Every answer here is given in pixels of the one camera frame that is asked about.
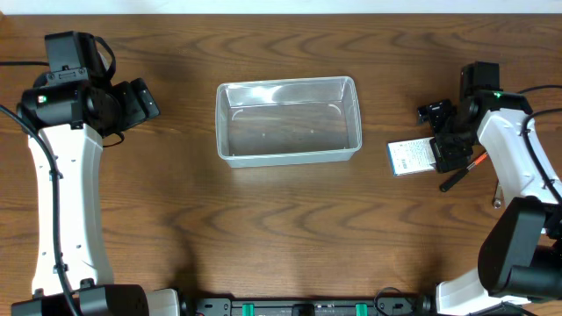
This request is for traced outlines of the white teal product card package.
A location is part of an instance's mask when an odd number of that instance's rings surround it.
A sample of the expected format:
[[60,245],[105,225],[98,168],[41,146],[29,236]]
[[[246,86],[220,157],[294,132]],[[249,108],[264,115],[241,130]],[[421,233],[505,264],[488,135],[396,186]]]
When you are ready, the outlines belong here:
[[387,144],[390,164],[395,176],[436,171],[436,159],[430,142],[433,137],[395,141]]

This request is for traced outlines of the clear plastic container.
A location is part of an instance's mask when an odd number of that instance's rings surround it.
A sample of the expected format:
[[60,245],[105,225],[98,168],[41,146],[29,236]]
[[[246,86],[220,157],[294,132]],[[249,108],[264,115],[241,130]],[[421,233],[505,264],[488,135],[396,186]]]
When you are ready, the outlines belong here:
[[349,76],[222,83],[215,130],[232,168],[345,162],[363,145]]

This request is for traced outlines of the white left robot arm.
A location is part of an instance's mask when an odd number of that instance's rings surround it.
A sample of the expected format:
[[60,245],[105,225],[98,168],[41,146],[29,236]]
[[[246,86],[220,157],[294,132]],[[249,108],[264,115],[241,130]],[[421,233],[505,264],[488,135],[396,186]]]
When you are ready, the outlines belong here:
[[99,167],[104,139],[157,117],[141,79],[113,84],[116,59],[86,32],[45,38],[48,71],[11,117],[28,137],[38,184],[39,253],[32,298],[15,315],[179,315],[179,292],[116,284],[104,246]]

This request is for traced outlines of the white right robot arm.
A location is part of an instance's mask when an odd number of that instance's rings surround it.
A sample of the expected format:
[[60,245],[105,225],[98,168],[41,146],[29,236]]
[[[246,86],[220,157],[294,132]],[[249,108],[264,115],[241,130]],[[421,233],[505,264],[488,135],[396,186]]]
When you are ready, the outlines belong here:
[[561,179],[535,129],[537,112],[524,93],[500,86],[496,63],[462,68],[458,105],[422,106],[431,126],[429,145],[440,173],[454,171],[447,191],[467,173],[472,148],[490,158],[505,211],[482,244],[477,267],[437,285],[418,312],[435,315],[523,314],[524,305],[561,298]]

